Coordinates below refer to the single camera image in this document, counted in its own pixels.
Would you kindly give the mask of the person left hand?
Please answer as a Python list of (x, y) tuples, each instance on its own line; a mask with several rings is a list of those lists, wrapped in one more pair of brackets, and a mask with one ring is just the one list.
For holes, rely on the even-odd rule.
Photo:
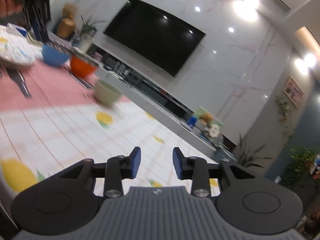
[(5, 18), (7, 16), (21, 12), (23, 6), (21, 4), (15, 3), (14, 0), (1, 0), (0, 4), (0, 16)]

